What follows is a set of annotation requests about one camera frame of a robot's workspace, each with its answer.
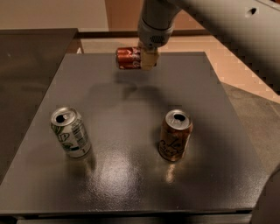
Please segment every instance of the can lid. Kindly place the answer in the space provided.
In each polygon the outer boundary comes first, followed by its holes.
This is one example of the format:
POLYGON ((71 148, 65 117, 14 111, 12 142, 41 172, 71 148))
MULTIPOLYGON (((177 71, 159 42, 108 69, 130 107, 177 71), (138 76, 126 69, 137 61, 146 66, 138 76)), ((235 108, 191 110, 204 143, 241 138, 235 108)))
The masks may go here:
POLYGON ((175 130, 186 130, 192 124, 192 118, 181 109, 174 109, 167 113, 165 120, 175 130))
POLYGON ((72 123, 76 116, 77 111, 74 108, 58 108, 52 113, 51 122, 56 126, 66 126, 72 123))

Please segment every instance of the soda can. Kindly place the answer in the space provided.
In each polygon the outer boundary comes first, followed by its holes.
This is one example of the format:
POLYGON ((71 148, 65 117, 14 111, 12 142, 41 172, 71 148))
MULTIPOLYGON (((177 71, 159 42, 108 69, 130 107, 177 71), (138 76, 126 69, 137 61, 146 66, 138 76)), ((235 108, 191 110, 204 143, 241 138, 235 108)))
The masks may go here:
POLYGON ((71 158, 80 158, 91 148, 81 115, 74 109, 56 109, 51 116, 52 130, 62 148, 71 158))
POLYGON ((120 69, 140 69, 141 48, 138 46, 117 48, 115 51, 115 62, 120 69))
POLYGON ((172 162, 181 159, 193 131, 192 118, 181 109, 169 111, 160 133, 159 154, 172 162))

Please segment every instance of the silver can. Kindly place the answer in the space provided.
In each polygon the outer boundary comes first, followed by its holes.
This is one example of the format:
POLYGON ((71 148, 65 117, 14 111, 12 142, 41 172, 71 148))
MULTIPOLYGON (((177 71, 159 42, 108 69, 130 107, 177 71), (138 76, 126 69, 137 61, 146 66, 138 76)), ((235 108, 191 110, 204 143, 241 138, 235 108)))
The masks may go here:
POLYGON ((51 116, 52 130, 71 158, 84 156, 91 148, 81 115, 69 107, 58 108, 51 116))
POLYGON ((169 111, 165 116, 159 142, 160 155, 172 162, 181 159, 193 131, 192 118, 181 109, 169 111))

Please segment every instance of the floor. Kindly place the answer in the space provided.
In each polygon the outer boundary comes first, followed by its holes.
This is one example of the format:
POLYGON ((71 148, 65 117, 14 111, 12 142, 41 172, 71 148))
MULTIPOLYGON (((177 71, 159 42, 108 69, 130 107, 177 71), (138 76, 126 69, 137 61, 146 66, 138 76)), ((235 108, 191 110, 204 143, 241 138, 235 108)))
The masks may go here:
MULTIPOLYGON (((83 39, 84 53, 114 53, 117 47, 137 46, 137 38, 83 39)), ((280 96, 212 36, 173 37, 165 52, 205 52, 255 147, 264 170, 280 163, 280 96)))

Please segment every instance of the red can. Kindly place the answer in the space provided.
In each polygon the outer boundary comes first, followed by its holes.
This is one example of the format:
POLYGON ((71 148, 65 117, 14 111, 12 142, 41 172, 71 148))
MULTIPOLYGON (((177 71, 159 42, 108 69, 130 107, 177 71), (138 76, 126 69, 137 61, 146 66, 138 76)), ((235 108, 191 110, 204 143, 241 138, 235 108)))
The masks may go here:
POLYGON ((140 69, 141 48, 137 46, 117 48, 115 61, 120 69, 140 69))

